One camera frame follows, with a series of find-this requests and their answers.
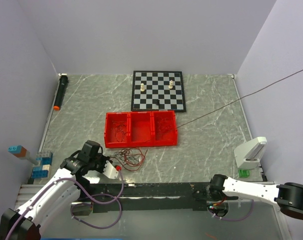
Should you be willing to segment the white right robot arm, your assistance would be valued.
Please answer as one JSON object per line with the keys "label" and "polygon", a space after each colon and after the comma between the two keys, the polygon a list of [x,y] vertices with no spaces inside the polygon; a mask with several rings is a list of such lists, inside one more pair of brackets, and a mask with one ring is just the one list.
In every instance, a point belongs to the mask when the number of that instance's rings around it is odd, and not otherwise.
{"label": "white right robot arm", "polygon": [[246,198],[277,207],[293,219],[303,220],[303,185],[286,182],[265,184],[236,180],[215,174],[209,182],[209,192],[214,199],[223,197]]}

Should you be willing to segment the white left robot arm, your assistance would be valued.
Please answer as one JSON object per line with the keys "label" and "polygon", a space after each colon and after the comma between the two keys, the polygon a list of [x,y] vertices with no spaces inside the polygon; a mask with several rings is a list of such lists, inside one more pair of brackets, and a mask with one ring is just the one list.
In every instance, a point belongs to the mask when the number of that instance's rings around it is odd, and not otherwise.
{"label": "white left robot arm", "polygon": [[110,179],[119,176],[118,167],[103,155],[102,146],[88,140],[81,150],[65,158],[53,177],[16,210],[7,209],[0,220],[0,240],[39,240],[47,224],[72,202],[85,201],[90,182],[85,175],[96,171]]}

